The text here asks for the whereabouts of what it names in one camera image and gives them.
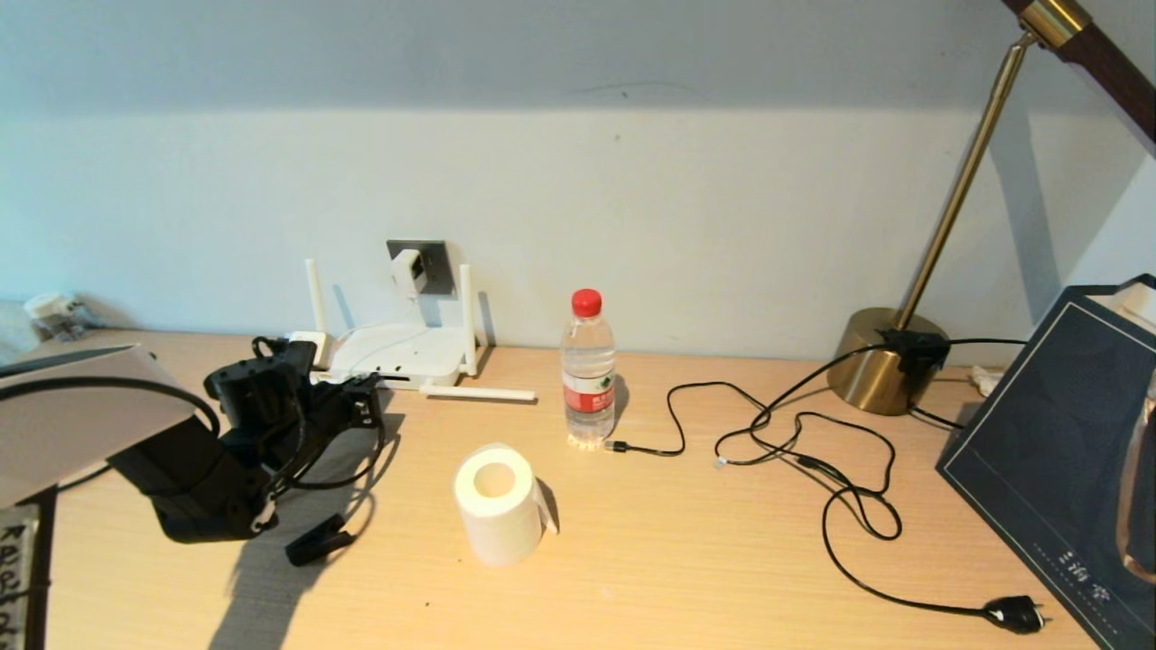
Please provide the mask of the black plastic clip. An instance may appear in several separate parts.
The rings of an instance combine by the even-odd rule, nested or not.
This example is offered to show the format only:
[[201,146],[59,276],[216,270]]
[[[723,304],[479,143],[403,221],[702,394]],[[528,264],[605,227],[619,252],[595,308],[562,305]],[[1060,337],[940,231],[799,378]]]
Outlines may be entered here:
[[323,562],[331,554],[344,551],[358,540],[358,537],[347,531],[344,525],[343,515],[331,515],[329,518],[321,520],[305,534],[298,535],[292,542],[287,544],[284,548],[286,560],[294,567],[304,567]]

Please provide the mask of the dark blue gift bag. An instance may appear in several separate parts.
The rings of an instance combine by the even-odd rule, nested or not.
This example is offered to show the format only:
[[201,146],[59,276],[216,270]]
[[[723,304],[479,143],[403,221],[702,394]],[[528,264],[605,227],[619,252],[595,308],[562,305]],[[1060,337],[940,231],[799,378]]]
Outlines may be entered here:
[[938,473],[1101,650],[1156,650],[1156,276],[1065,289]]

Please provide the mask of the water bottle red cap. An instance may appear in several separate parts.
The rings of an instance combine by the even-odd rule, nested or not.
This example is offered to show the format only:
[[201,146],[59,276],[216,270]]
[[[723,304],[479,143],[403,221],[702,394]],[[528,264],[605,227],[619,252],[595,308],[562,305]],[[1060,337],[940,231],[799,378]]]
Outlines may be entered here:
[[566,440],[581,450],[595,450],[610,437],[618,418],[618,345],[603,318],[601,291],[578,289],[570,306],[560,347]]

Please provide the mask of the white power adapter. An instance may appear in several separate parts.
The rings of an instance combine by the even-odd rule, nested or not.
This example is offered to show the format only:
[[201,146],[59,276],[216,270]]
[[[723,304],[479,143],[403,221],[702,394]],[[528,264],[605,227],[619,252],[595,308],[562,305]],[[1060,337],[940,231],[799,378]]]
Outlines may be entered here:
[[394,288],[403,300],[416,301],[429,285],[427,263],[418,248],[401,248],[391,258]]

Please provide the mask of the grey wall socket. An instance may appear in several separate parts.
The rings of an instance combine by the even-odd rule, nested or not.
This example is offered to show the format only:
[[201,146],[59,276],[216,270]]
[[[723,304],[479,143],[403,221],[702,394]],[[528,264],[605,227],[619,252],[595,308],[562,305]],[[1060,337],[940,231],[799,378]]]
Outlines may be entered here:
[[429,273],[429,285],[421,295],[451,295],[454,291],[454,280],[452,265],[450,264],[449,250],[444,241],[413,241],[413,239],[388,239],[387,251],[391,258],[401,248],[418,248],[427,263]]

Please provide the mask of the brass desk lamp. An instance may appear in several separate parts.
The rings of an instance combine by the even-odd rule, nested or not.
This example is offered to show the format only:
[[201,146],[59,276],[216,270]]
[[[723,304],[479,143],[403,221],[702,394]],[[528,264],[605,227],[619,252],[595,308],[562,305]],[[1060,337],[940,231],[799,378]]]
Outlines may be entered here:
[[[905,378],[899,372],[899,355],[887,350],[879,330],[924,330],[944,333],[934,322],[918,316],[929,279],[938,267],[946,243],[975,184],[981,158],[1011,97],[1030,49],[1042,49],[1081,71],[1094,88],[1110,99],[1132,135],[1156,158],[1156,84],[1122,53],[1107,34],[1095,24],[1080,0],[1000,0],[1016,19],[1018,36],[1002,56],[957,173],[946,193],[943,208],[929,232],[928,245],[896,308],[866,308],[851,313],[833,359],[825,368],[827,386],[843,402],[879,415],[907,414],[919,402],[936,375]],[[951,341],[951,349],[957,346]]]

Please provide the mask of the white toilet paper roll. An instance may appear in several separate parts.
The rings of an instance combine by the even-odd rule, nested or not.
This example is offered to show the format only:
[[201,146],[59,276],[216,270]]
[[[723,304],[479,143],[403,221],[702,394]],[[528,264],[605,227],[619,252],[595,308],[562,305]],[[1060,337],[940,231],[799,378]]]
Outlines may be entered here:
[[553,501],[526,458],[504,443],[479,446],[460,461],[452,481],[470,551],[480,563],[507,567],[558,534]]

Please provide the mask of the white router with antennas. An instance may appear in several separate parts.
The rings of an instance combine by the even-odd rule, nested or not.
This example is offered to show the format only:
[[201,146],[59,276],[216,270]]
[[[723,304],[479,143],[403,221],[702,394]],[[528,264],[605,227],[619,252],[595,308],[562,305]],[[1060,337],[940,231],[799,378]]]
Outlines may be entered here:
[[536,392],[532,390],[458,386],[462,376],[475,377],[480,370],[473,269],[461,264],[458,271],[459,325],[431,328],[425,324],[384,322],[347,330],[319,353],[317,359],[323,365],[311,369],[310,379],[338,384],[375,375],[380,387],[413,390],[421,396],[536,402]]

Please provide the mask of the black adapter on lamp base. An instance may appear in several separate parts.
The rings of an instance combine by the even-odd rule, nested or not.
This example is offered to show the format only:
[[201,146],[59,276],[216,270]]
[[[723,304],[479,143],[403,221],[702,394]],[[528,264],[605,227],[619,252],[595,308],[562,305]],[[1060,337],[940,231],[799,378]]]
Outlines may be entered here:
[[899,372],[905,378],[926,378],[938,374],[951,350],[949,338],[924,330],[879,330],[887,350],[899,355]]

